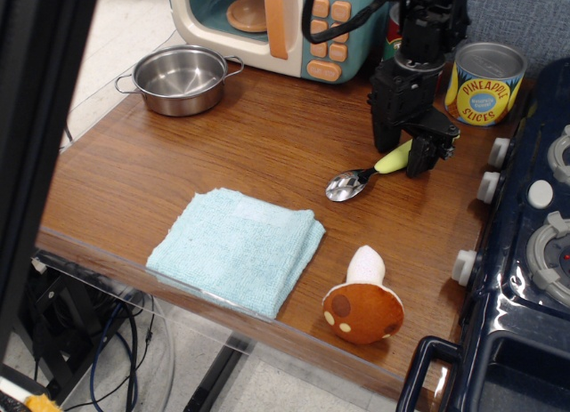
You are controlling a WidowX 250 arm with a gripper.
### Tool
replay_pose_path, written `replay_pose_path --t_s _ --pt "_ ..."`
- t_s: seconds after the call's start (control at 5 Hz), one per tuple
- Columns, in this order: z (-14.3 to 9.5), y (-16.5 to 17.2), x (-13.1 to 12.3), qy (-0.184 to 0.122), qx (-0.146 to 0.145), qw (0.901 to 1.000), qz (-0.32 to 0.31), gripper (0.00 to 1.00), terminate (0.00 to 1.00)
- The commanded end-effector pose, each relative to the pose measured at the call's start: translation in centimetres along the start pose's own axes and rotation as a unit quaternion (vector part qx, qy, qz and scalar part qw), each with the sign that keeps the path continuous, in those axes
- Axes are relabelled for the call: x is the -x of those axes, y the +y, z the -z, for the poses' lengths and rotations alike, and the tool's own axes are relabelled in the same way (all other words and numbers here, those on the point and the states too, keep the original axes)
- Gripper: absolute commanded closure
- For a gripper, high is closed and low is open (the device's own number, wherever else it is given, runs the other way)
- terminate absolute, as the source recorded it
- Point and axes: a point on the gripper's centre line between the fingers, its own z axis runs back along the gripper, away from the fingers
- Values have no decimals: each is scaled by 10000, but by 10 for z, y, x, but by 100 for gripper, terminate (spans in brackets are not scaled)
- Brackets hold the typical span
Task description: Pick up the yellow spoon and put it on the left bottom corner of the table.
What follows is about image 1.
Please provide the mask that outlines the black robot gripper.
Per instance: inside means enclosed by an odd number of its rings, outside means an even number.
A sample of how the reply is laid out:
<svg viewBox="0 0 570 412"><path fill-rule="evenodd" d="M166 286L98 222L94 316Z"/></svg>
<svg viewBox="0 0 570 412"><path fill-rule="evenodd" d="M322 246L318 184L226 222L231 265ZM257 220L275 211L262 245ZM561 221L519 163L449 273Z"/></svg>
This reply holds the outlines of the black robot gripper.
<svg viewBox="0 0 570 412"><path fill-rule="evenodd" d="M370 78L371 92L368 98L374 143L379 152L395 148L400 142L401 131L412 136L413 127L414 131L440 132L451 125L447 116L433 106L439 86L434 90L389 85L378 72L380 64ZM442 135L436 139L435 145L429 138L415 137L408 154L407 176L416 178L433 169L439 158L451 158L455 151L455 140L455 136Z"/></svg>

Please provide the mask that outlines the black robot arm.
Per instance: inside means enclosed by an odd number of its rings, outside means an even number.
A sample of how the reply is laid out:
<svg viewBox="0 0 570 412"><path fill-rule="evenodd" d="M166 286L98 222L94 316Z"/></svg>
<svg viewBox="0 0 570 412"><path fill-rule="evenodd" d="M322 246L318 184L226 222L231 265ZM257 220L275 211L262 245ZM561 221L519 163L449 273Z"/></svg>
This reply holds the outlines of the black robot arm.
<svg viewBox="0 0 570 412"><path fill-rule="evenodd" d="M406 174L434 168L454 151L460 134L434 107L445 56L466 37L467 0L384 0L399 5L400 48L370 78L369 104L378 151L395 149L402 132L411 136Z"/></svg>

